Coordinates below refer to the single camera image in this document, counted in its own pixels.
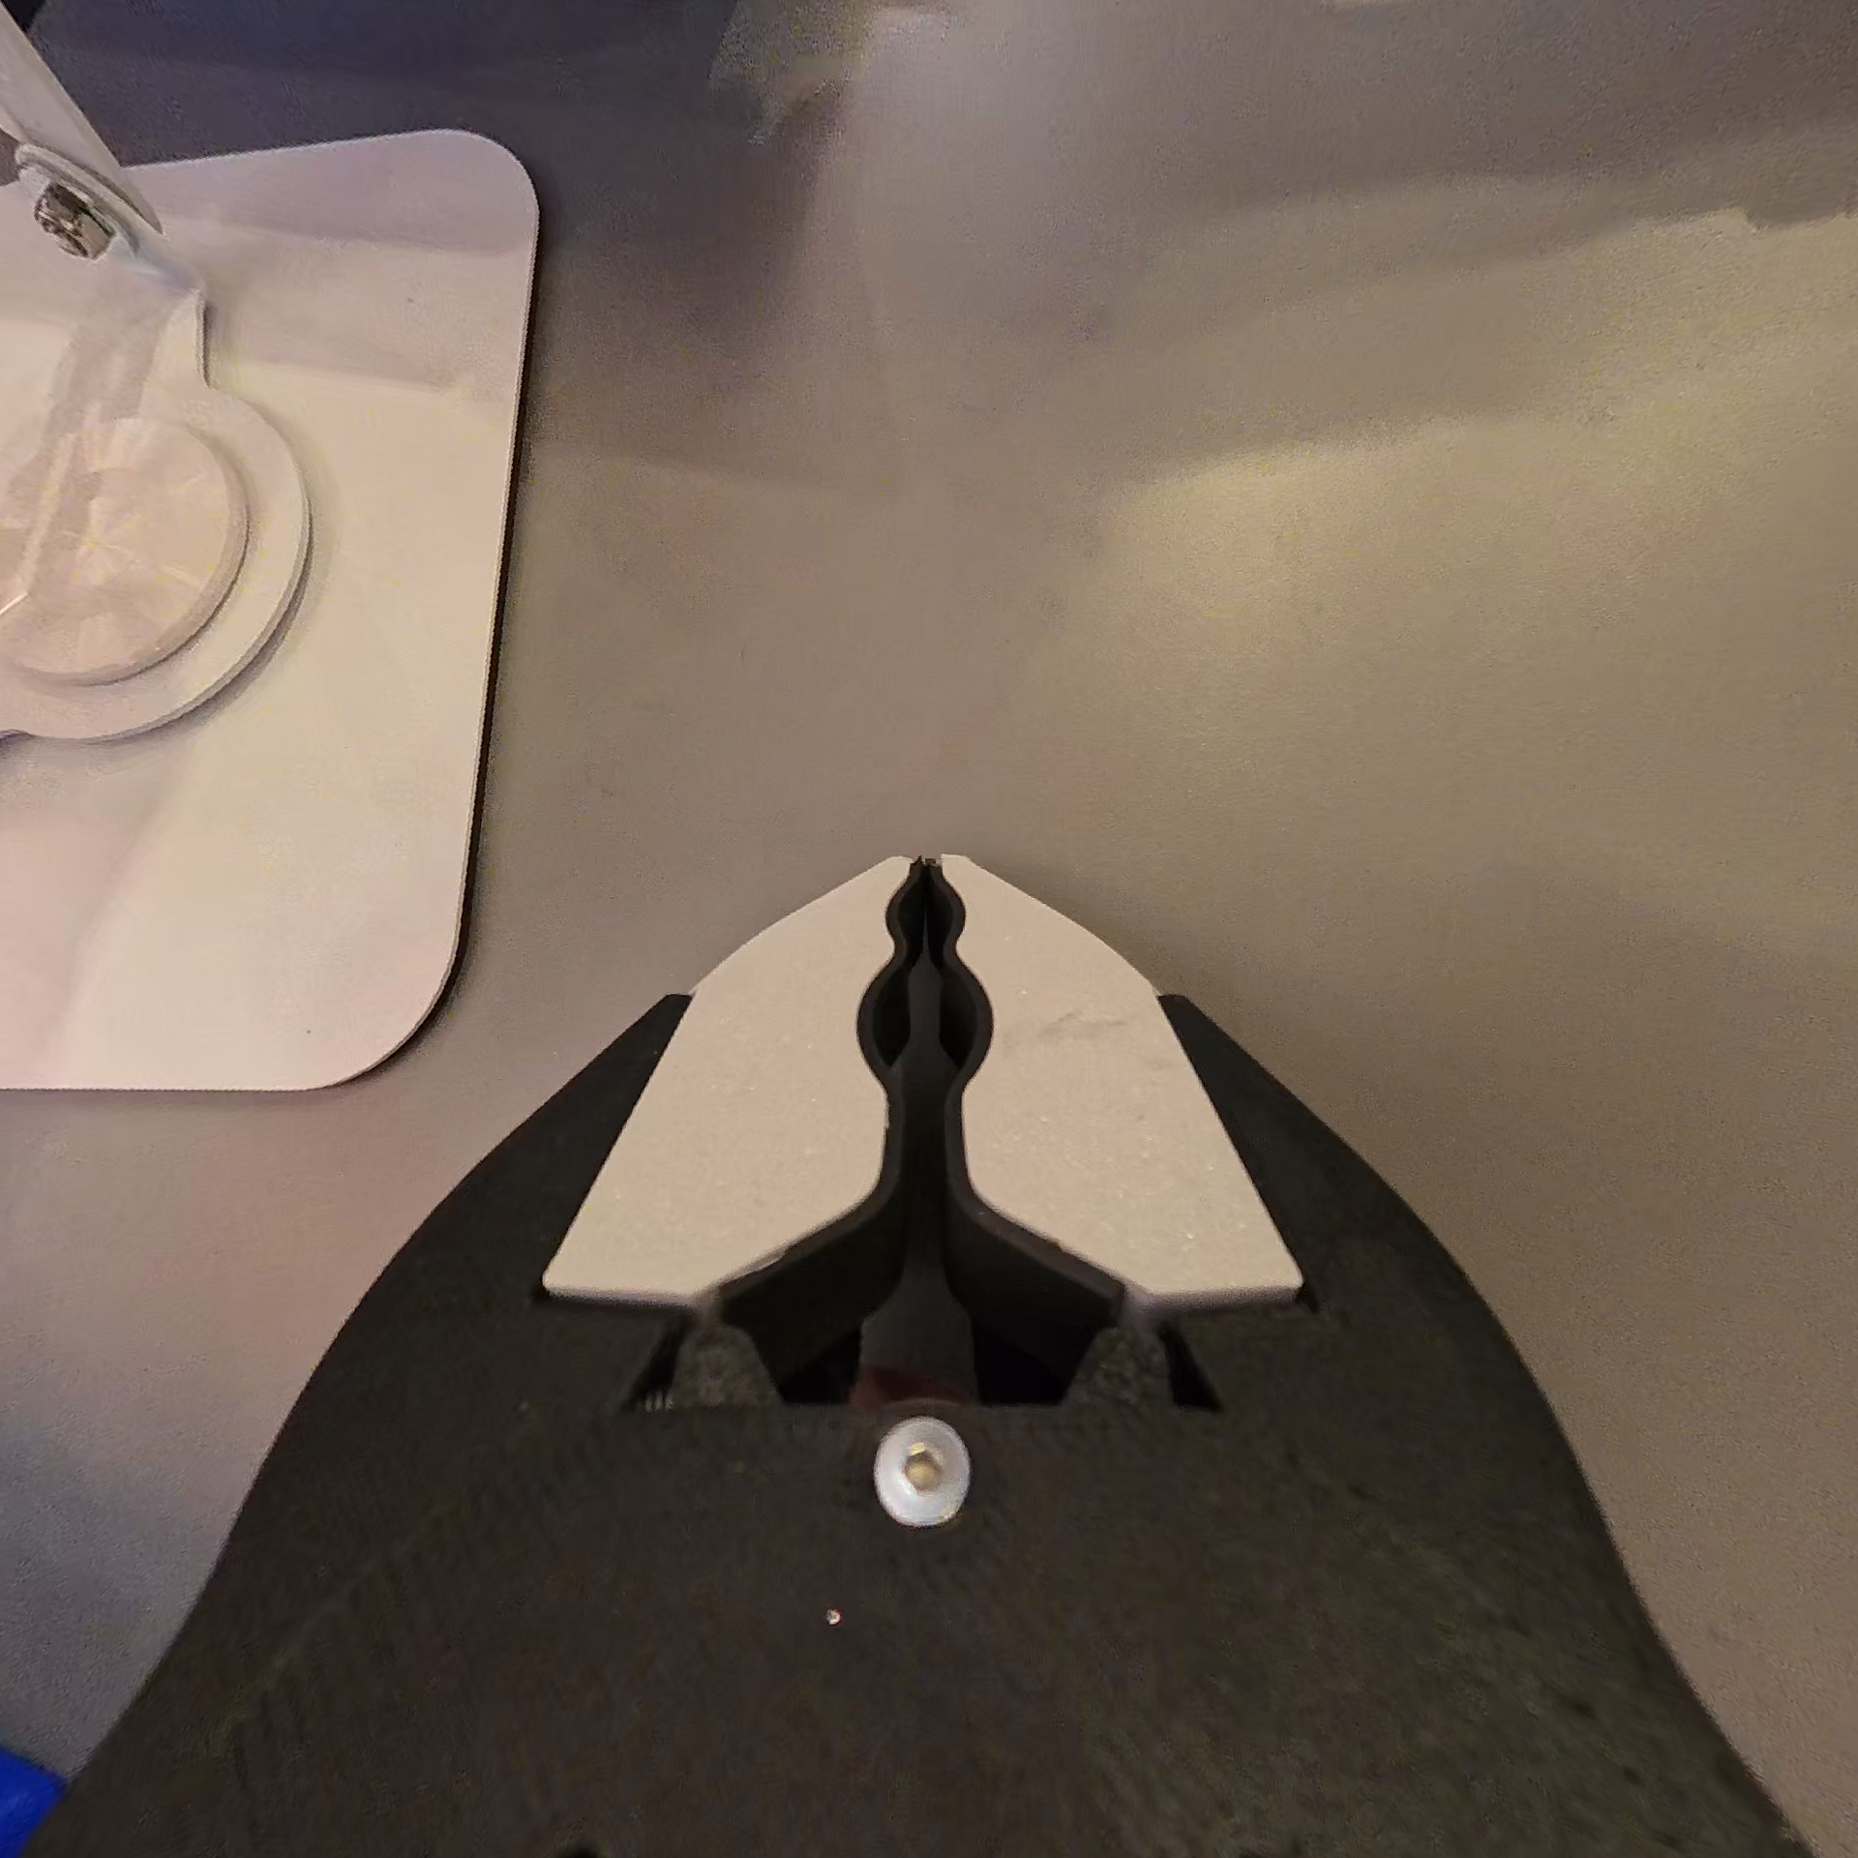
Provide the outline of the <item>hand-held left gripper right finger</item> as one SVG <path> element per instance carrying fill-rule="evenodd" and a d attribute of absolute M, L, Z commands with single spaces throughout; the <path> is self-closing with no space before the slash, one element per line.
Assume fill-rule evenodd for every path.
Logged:
<path fill-rule="evenodd" d="M 1069 1386 L 1107 1331 L 1283 1315 L 1300 1271 L 1154 984 L 947 851 L 945 1271 L 975 1331 Z"/>

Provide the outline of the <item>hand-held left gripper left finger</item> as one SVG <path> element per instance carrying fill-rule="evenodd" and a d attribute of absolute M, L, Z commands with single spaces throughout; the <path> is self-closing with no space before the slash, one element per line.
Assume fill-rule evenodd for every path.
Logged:
<path fill-rule="evenodd" d="M 905 984 L 891 856 L 761 930 L 695 987 L 542 1274 L 549 1298 L 748 1334 L 771 1380 L 898 1284 L 899 1151 L 874 1021 Z"/>

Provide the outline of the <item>grey desk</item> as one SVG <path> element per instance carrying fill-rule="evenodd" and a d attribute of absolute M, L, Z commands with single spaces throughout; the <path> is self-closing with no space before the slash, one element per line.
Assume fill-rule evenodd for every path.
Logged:
<path fill-rule="evenodd" d="M 1854 1854 L 1854 4 L 46 4 L 129 160 L 542 201 L 468 943 L 303 1100 L 5 1096 L 5 1741 L 72 1771 L 392 1249 L 765 922 L 961 851 L 1462 1264 Z"/>

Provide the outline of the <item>white stand with wooden board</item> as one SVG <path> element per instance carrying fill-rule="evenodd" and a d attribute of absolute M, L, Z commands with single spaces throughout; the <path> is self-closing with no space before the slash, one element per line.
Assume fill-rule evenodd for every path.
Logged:
<path fill-rule="evenodd" d="M 5 15 L 6 1092 L 307 1092 L 437 1004 L 539 233 L 467 130 L 129 169 Z"/>

